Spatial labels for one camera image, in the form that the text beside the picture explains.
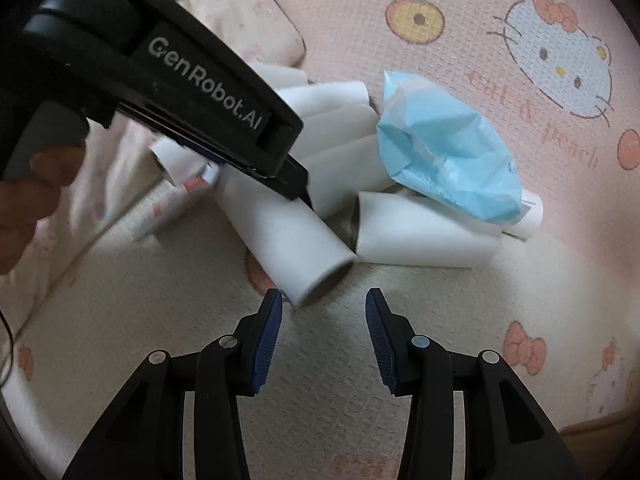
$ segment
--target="human hand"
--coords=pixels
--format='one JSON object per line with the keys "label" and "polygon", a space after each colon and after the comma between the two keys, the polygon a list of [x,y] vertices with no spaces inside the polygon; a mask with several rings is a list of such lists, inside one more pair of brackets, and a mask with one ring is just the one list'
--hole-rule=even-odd
{"label": "human hand", "polygon": [[36,223],[55,212],[62,188],[76,179],[83,161],[84,148],[47,148],[31,159],[31,176],[0,182],[0,275],[18,263]]}

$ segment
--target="paper roll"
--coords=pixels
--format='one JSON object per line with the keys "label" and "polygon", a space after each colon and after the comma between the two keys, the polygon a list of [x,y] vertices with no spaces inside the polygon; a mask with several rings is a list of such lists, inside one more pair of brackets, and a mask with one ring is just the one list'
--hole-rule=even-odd
{"label": "paper roll", "polygon": [[179,218],[214,186],[220,174],[217,164],[207,164],[201,176],[189,179],[182,186],[171,187],[159,194],[148,211],[133,225],[133,241],[142,240],[160,229],[164,229]]}
{"label": "paper roll", "polygon": [[536,195],[526,189],[522,190],[522,206],[523,208],[529,208],[522,220],[513,225],[505,224],[502,226],[502,230],[505,233],[527,240],[533,236],[533,233],[542,224],[544,209],[540,195]]}
{"label": "paper roll", "polygon": [[300,199],[290,202],[229,166],[215,193],[255,259],[293,304],[329,291],[355,260]]}
{"label": "paper roll", "polygon": [[271,65],[259,61],[249,63],[249,66],[271,87],[275,89],[290,86],[304,86],[309,83],[304,70],[289,66]]}
{"label": "paper roll", "polygon": [[394,184],[380,160],[375,135],[308,156],[300,163],[309,172],[308,192],[320,218],[350,206],[359,191],[380,191]]}
{"label": "paper roll", "polygon": [[369,104],[367,87],[361,81],[283,88],[278,94],[303,119],[349,105]]}
{"label": "paper roll", "polygon": [[423,196],[361,192],[354,224],[363,262],[477,267],[500,248],[500,226]]}
{"label": "paper roll", "polygon": [[290,154],[300,160],[352,140],[375,135],[378,114],[369,105],[351,105],[305,119]]}
{"label": "paper roll", "polygon": [[174,186],[181,186],[190,178],[199,175],[207,165],[207,159],[184,148],[177,142],[162,137],[151,145],[158,166],[164,177]]}

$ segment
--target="peach illustration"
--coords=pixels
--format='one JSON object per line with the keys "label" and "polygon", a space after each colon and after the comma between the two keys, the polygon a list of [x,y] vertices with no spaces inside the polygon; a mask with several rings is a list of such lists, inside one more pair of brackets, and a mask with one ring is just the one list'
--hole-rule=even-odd
{"label": "peach illustration", "polygon": [[426,0],[394,0],[386,8],[386,24],[402,40],[427,44],[444,30],[444,15]]}
{"label": "peach illustration", "polygon": [[640,136],[635,130],[627,130],[618,141],[618,162],[623,170],[640,166]]}

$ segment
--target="hello kitty print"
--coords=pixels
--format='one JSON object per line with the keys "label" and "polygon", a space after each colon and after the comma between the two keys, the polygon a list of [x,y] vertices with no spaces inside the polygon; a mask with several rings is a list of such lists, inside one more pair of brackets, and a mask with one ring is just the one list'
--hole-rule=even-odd
{"label": "hello kitty print", "polygon": [[633,399],[634,371],[628,372],[614,338],[602,350],[602,366],[589,385],[585,420],[601,418],[622,410]]}
{"label": "hello kitty print", "polygon": [[521,0],[508,10],[500,32],[504,43],[529,80],[555,104],[574,116],[602,118],[612,110],[611,52],[578,24],[565,2]]}

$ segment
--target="toilet paper roll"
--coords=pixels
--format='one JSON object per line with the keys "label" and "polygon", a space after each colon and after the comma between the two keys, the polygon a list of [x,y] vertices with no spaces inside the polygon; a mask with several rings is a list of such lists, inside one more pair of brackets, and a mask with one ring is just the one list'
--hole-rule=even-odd
{"label": "toilet paper roll", "polygon": [[220,167],[210,163],[207,164],[201,176],[188,180],[182,186],[163,189],[148,210],[133,225],[131,230],[133,241],[142,240],[179,218],[215,186],[219,174]]}
{"label": "toilet paper roll", "polygon": [[533,233],[542,224],[544,209],[540,195],[536,195],[527,189],[522,190],[522,206],[523,208],[529,208],[522,220],[513,225],[504,224],[502,230],[505,233],[527,240],[533,236]]}
{"label": "toilet paper roll", "polygon": [[363,262],[477,267],[500,248],[500,226],[422,196],[361,192],[353,219]]}
{"label": "toilet paper roll", "polygon": [[369,104],[367,87],[361,81],[283,88],[278,94],[303,119],[348,105]]}
{"label": "toilet paper roll", "polygon": [[350,105],[305,119],[290,154],[300,160],[352,140],[375,135],[378,114],[369,105]]}
{"label": "toilet paper roll", "polygon": [[304,70],[289,66],[271,65],[258,61],[249,66],[271,87],[275,89],[290,86],[304,86],[309,83]]}
{"label": "toilet paper roll", "polygon": [[302,200],[290,202],[235,168],[222,171],[215,194],[255,259],[293,304],[329,291],[355,260]]}
{"label": "toilet paper roll", "polygon": [[320,218],[350,206],[359,191],[394,184],[380,160],[378,137],[368,136],[300,160],[309,172],[308,192]]}
{"label": "toilet paper roll", "polygon": [[207,165],[207,159],[177,142],[162,137],[151,145],[158,166],[164,177],[174,186],[181,186],[199,175]]}

